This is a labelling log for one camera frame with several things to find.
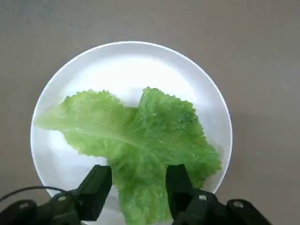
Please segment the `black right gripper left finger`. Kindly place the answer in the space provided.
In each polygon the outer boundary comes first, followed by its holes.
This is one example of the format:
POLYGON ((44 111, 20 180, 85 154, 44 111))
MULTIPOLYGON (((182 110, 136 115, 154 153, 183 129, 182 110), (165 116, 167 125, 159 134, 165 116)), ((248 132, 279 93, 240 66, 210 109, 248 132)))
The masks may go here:
POLYGON ((112 187, 112 170, 107 165, 95 165, 76 189, 55 190, 49 201, 37 205, 34 200, 22 199, 0 213, 2 225, 79 225, 96 221, 112 187))

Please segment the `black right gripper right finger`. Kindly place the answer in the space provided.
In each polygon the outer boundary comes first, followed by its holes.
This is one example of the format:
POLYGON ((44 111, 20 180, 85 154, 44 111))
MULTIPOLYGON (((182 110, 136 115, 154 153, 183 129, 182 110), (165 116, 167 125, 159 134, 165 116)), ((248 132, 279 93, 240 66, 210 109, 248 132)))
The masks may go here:
POLYGON ((222 204, 213 193, 194 188, 183 164, 167 167, 165 184, 174 225, 270 224, 244 199, 231 199, 222 204))

